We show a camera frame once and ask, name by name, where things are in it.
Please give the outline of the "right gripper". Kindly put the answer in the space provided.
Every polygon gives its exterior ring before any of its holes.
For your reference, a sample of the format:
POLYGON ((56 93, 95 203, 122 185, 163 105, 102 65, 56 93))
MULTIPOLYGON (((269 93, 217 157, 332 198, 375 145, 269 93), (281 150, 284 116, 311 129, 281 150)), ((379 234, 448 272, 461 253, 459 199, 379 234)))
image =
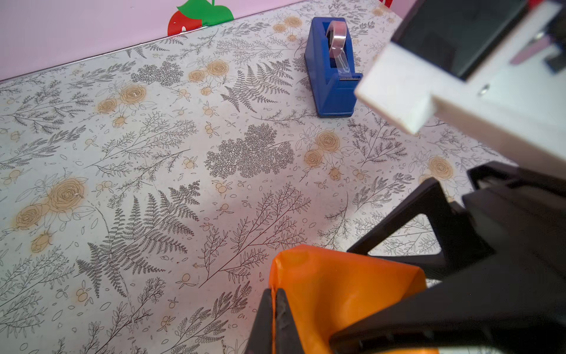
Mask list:
POLYGON ((335 353, 565 352, 565 180, 500 162, 467 176, 473 191, 462 198, 465 209, 429 178, 347 249, 369 255, 425 215, 441 251, 382 258, 417 266, 433 280, 461 271, 333 334, 335 353))

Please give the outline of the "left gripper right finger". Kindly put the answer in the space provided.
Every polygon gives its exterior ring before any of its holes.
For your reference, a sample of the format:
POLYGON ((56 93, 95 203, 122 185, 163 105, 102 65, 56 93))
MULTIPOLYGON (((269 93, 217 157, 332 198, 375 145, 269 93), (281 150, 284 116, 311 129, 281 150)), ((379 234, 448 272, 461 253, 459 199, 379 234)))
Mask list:
POLYGON ((305 354, 284 289, 278 289, 276 292, 275 353, 305 354))

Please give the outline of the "orange wrapping paper sheet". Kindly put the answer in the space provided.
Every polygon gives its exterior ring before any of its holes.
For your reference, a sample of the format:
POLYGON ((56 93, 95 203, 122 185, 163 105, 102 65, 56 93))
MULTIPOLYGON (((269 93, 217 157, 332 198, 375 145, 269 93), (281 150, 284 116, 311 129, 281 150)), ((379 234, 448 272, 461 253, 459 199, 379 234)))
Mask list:
POLYGON ((331 353, 332 335, 427 288, 417 266, 307 245, 275 256, 269 286, 287 297, 297 353, 331 353))

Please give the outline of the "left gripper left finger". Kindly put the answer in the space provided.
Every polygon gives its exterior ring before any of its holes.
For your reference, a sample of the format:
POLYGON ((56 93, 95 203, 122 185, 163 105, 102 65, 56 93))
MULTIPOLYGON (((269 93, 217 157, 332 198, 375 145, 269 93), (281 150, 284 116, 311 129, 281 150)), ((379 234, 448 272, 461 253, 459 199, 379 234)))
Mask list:
POLYGON ((256 312, 245 354, 272 354, 274 301, 271 289, 265 289, 256 312))

